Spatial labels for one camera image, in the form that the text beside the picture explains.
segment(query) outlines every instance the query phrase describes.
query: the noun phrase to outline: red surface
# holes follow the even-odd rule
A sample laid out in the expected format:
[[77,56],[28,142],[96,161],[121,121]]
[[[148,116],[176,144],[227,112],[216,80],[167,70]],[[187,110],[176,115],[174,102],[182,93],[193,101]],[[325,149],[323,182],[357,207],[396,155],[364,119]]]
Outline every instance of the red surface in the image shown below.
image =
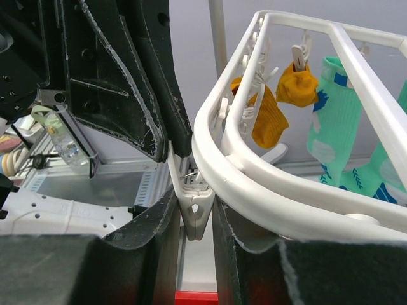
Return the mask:
[[177,291],[176,305],[217,305],[216,292]]

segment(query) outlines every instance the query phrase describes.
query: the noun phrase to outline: yellow sock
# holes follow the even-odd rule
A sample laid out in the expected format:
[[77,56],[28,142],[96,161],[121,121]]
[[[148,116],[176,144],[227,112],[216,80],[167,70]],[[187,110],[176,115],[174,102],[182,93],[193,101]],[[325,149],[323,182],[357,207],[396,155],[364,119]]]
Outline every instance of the yellow sock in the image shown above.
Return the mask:
[[[231,90],[234,95],[241,81],[241,77],[232,81]],[[251,105],[254,105],[256,97],[257,94],[250,99]],[[262,148],[273,148],[279,142],[282,132],[288,127],[288,121],[278,108],[274,94],[269,87],[265,86],[265,94],[252,131],[253,140]]]
[[294,63],[283,72],[277,85],[277,101],[298,107],[318,102],[318,79],[312,76],[307,65],[305,71],[294,72]]

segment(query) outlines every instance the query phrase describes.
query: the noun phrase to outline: white pole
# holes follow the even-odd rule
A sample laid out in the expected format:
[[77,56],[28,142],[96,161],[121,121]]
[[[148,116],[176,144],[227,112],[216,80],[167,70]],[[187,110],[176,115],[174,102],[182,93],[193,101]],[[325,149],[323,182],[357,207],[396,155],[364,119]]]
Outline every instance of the white pole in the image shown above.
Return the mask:
[[224,31],[223,0],[208,1],[215,51],[216,74],[217,78],[219,78],[228,63],[228,57],[226,56],[226,35]]

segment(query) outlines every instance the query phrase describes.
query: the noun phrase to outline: mint green sock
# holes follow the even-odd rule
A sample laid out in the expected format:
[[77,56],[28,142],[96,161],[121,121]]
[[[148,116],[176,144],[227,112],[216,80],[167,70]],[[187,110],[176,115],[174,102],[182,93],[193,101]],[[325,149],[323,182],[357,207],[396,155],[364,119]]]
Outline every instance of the mint green sock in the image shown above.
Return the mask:
[[339,186],[355,142],[362,105],[337,57],[324,58],[318,99],[307,149],[326,173],[321,182]]
[[[407,112],[407,81],[398,102]],[[368,164],[342,174],[340,188],[403,206],[407,203],[406,189],[381,142],[378,143]]]

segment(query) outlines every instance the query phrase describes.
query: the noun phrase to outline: plastic bottle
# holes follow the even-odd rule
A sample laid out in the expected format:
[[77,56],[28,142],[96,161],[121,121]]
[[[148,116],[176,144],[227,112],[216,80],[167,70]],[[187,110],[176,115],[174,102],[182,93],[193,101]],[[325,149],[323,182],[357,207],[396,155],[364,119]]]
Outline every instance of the plastic bottle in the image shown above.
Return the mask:
[[88,164],[88,157],[75,143],[57,112],[44,106],[34,106],[31,116],[48,132],[55,150],[67,165],[73,168]]

